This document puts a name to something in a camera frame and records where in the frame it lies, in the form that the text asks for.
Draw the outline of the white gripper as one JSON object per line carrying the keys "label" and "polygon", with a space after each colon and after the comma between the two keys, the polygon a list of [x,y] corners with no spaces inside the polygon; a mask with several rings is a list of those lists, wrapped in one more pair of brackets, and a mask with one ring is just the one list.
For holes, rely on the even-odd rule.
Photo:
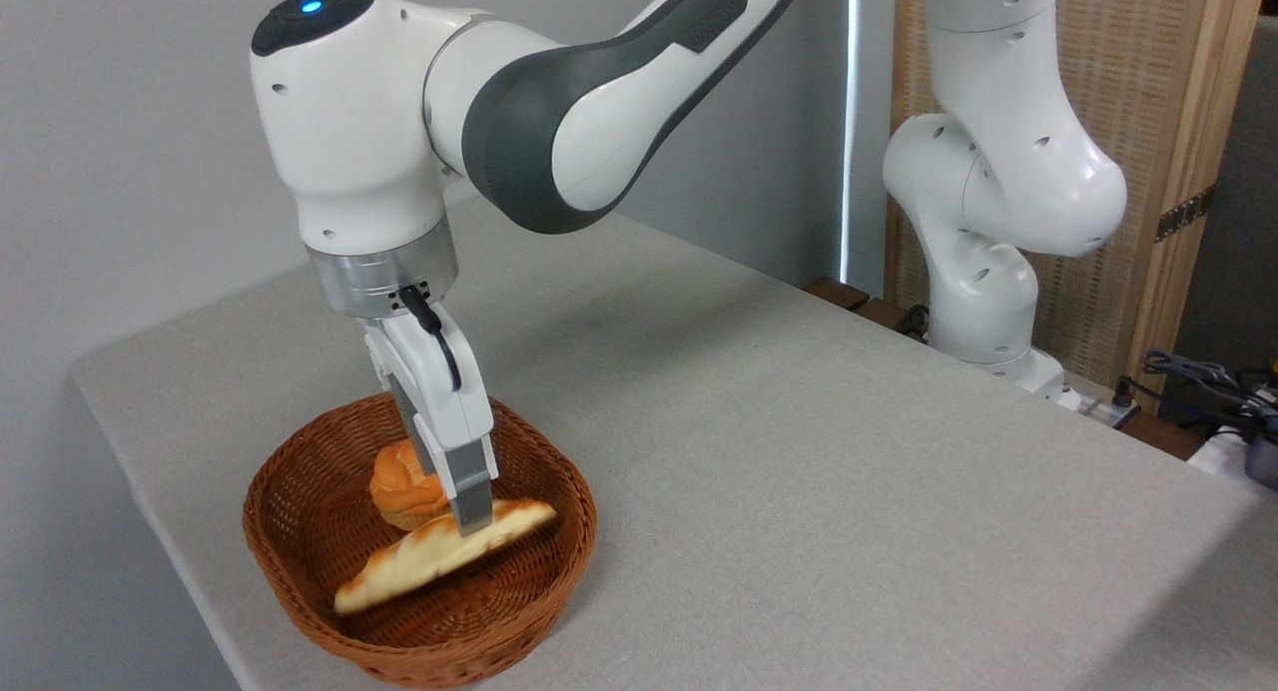
{"label": "white gripper", "polygon": [[[364,321],[366,346],[383,390],[394,395],[420,471],[438,476],[460,535],[469,536],[493,519],[491,485],[498,467],[488,434],[495,419],[475,355],[461,328],[440,303],[429,303],[427,308],[442,322],[441,338],[405,313]],[[429,430],[424,439],[446,450],[441,474],[420,436],[417,414]]]}

